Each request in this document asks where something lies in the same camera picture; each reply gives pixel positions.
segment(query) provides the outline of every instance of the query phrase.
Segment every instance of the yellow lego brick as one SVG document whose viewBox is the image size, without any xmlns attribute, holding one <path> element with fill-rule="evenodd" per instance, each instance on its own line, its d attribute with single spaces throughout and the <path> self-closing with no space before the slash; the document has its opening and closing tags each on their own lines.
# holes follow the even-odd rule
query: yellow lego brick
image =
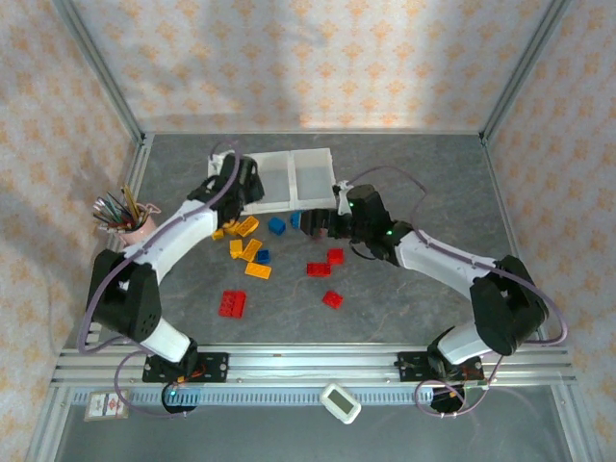
<svg viewBox="0 0 616 462">
<path fill-rule="evenodd" d="M 248 217 L 240 226 L 238 226 L 237 232 L 240 236 L 245 238 L 259 226 L 259 220 L 255 217 Z"/>
<path fill-rule="evenodd" d="M 240 227 L 239 221 L 232 221 L 222 226 L 222 228 L 224 229 L 224 232 L 227 233 L 229 236 L 237 236 L 239 227 Z"/>
<path fill-rule="evenodd" d="M 234 239 L 229 241 L 229 253 L 232 258 L 238 258 L 244 252 L 244 246 L 241 239 Z"/>
<path fill-rule="evenodd" d="M 270 279 L 271 268 L 257 263 L 248 263 L 245 273 L 249 276 L 260 277 L 261 279 Z"/>
<path fill-rule="evenodd" d="M 257 241 L 256 239 L 251 239 L 240 258 L 246 260 L 248 263 L 254 260 L 254 257 L 257 255 L 257 250 L 261 248 L 263 243 L 261 241 Z"/>
<path fill-rule="evenodd" d="M 222 231 L 222 229 L 217 229 L 212 235 L 212 239 L 215 241 L 222 238 L 224 238 L 224 231 Z"/>
</svg>

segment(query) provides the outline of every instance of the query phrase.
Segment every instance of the white plastic tray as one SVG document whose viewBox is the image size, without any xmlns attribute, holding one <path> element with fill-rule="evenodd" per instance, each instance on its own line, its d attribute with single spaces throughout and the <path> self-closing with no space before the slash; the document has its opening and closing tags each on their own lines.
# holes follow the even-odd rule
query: white plastic tray
<svg viewBox="0 0 616 462">
<path fill-rule="evenodd" d="M 248 204 L 242 215 L 335 208 L 336 184 L 329 148 L 246 154 L 257 162 L 265 197 Z M 224 154 L 208 163 L 208 176 L 222 166 Z"/>
</svg>

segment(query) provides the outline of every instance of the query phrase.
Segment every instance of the wall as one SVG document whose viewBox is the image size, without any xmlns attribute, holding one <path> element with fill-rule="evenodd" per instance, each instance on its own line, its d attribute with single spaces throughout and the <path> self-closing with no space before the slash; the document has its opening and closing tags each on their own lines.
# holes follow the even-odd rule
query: wall
<svg viewBox="0 0 616 462">
<path fill-rule="evenodd" d="M 616 5 L 574 0 L 490 145 L 537 281 L 564 309 L 606 460 L 616 459 Z"/>
<path fill-rule="evenodd" d="M 549 0 L 77 0 L 145 131 L 477 133 Z"/>
<path fill-rule="evenodd" d="M 132 147 L 51 2 L 0 1 L 0 43 L 0 459 L 21 461 Z"/>
</svg>

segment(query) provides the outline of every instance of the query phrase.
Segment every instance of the red lego brick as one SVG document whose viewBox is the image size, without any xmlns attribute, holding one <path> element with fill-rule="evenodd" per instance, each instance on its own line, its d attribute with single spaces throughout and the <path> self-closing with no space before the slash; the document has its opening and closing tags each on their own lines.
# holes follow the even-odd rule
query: red lego brick
<svg viewBox="0 0 616 462">
<path fill-rule="evenodd" d="M 235 318 L 239 320 L 244 314 L 244 305 L 246 303 L 246 292 L 242 291 L 224 291 L 222 293 L 222 301 L 218 314 L 226 318 Z"/>
<path fill-rule="evenodd" d="M 309 263 L 306 273 L 311 277 L 327 277 L 331 275 L 331 265 L 328 263 Z"/>
<path fill-rule="evenodd" d="M 340 308 L 340 306 L 343 304 L 343 300 L 344 298 L 342 295 L 338 295 L 332 291 L 328 291 L 327 294 L 325 294 L 325 296 L 323 297 L 323 303 L 328 306 L 331 306 L 334 310 Z"/>
<path fill-rule="evenodd" d="M 345 262 L 345 251 L 341 248 L 330 248 L 327 250 L 327 263 L 330 265 L 341 265 Z"/>
</svg>

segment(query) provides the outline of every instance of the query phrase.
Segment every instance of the pink cup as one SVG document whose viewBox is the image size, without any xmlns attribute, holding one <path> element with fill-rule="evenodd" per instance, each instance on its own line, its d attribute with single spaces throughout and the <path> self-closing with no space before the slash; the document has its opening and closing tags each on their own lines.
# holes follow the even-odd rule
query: pink cup
<svg viewBox="0 0 616 462">
<path fill-rule="evenodd" d="M 152 204 L 147 204 L 147 205 L 137 204 L 137 206 L 142 211 L 149 210 L 150 215 L 148 216 L 145 223 L 142 226 L 140 226 L 138 229 L 136 229 L 135 231 L 117 235 L 124 242 L 124 245 L 132 245 L 132 244 L 140 243 L 145 238 L 147 238 L 150 234 L 156 231 L 157 226 L 154 220 L 152 219 L 152 214 L 160 214 L 161 210 Z"/>
</svg>

